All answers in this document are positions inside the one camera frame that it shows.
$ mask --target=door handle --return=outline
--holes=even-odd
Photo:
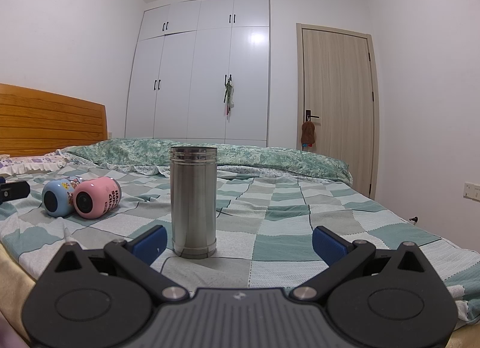
[[[305,121],[308,122],[310,121],[310,118],[320,118],[319,116],[315,116],[311,114],[311,110],[306,110],[305,111]]]

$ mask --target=floral pillow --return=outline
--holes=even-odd
[[[8,157],[0,159],[0,176],[25,173],[47,173],[66,166],[68,160],[60,156]]]

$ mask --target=checkered bed sheet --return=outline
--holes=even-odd
[[[42,188],[65,176],[113,177],[123,193],[118,208],[97,220],[77,214],[49,217],[41,207]],[[132,239],[155,225],[163,225],[171,239],[170,180],[162,175],[69,164],[56,172],[17,179],[28,180],[31,195],[0,205],[0,240],[34,278],[67,240],[87,249],[102,248],[112,239]],[[217,252],[209,259],[187,260],[171,251],[169,240],[152,267],[190,292],[197,287],[295,287],[327,268],[311,245],[312,230],[318,225],[348,241],[368,240],[379,249],[396,249],[405,240],[416,242],[457,301],[460,320],[478,320],[477,252],[460,249],[329,180],[245,174],[218,178]]]

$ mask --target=triangular cutout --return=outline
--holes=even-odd
[[[78,269],[82,269],[82,265],[78,261],[75,252],[68,251],[57,265],[57,268],[55,268],[55,272],[74,271]]]
[[[398,265],[398,269],[416,272],[425,271],[413,252],[405,252],[402,261]]]

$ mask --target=metal tumbler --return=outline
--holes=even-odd
[[[217,247],[215,202],[217,148],[170,149],[170,197],[173,251],[187,259],[205,259]]]

